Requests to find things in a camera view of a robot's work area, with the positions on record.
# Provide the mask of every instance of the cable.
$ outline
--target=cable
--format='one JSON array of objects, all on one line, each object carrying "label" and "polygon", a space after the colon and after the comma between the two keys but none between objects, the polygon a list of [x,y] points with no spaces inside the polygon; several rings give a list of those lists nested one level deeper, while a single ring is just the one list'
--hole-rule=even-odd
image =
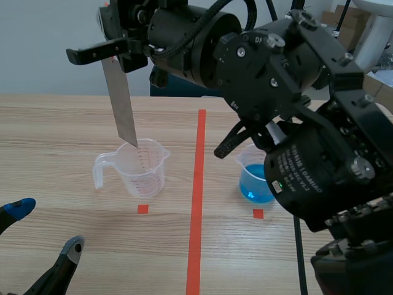
[{"label": "cable", "polygon": [[344,22],[344,18],[345,18],[345,15],[346,15],[346,12],[348,10],[350,3],[351,3],[351,0],[346,0],[345,6],[344,6],[344,11],[341,14],[340,20],[338,21],[338,26],[337,26],[336,32],[340,32],[341,26]]},{"label": "cable", "polygon": [[271,20],[274,22],[278,20],[276,9],[274,9],[274,4],[272,0],[266,0],[266,4],[268,5]]},{"label": "cable", "polygon": [[[153,53],[153,58],[169,58],[178,54],[188,43],[202,31],[202,29],[232,0],[218,0],[215,2],[196,22],[196,24],[187,32],[187,34],[177,43],[161,52]],[[248,18],[246,31],[254,29],[257,23],[257,5],[255,0],[244,0],[247,4]]]},{"label": "cable", "polygon": [[295,227],[295,240],[296,240],[297,267],[299,271],[300,294],[308,295],[305,258],[303,255],[302,230],[300,228],[300,219],[296,216],[294,216],[294,227]]}]

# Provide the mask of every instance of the knife blade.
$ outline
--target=knife blade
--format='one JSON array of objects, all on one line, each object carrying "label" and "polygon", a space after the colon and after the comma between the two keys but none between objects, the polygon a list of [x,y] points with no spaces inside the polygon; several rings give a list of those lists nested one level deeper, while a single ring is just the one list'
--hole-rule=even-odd
[{"label": "knife blade", "polygon": [[120,63],[116,58],[106,58],[101,62],[111,99],[117,133],[120,138],[138,147],[127,76],[122,71]]}]

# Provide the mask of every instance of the blue clamp tip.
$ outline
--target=blue clamp tip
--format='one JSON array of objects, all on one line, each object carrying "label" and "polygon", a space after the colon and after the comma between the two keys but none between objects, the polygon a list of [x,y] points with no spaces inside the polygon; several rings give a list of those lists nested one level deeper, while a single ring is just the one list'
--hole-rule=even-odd
[{"label": "blue clamp tip", "polygon": [[17,220],[22,220],[29,215],[36,206],[36,200],[26,198],[15,203],[4,205],[5,211]]}]

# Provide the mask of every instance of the red tape marker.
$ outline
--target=red tape marker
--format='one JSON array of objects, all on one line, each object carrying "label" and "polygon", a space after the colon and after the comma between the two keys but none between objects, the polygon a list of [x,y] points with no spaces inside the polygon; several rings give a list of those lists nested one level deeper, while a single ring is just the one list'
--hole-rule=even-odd
[{"label": "red tape marker", "polygon": [[254,218],[263,219],[263,209],[254,209]]},{"label": "red tape marker", "polygon": [[192,189],[191,225],[189,243],[189,264],[187,266],[186,295],[200,294],[201,281],[201,240],[202,240],[202,201],[203,201],[203,166],[204,136],[206,133],[206,110],[198,112],[198,130],[196,136],[194,181]]},{"label": "red tape marker", "polygon": [[138,205],[138,214],[147,214],[149,213],[148,205]]}]

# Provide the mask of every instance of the measuring cup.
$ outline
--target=measuring cup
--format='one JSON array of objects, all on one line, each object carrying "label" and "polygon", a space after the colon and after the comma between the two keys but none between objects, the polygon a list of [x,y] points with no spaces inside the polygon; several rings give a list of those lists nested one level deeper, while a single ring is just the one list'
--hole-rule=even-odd
[{"label": "measuring cup", "polygon": [[129,143],[117,151],[99,155],[93,167],[96,189],[104,185],[103,168],[114,167],[123,179],[128,192],[136,197],[152,197],[165,183],[164,161],[171,155],[154,140],[138,140],[138,148]]},{"label": "measuring cup", "polygon": [[265,179],[266,153],[250,144],[235,157],[241,165],[240,191],[250,201],[267,203],[274,199]]}]

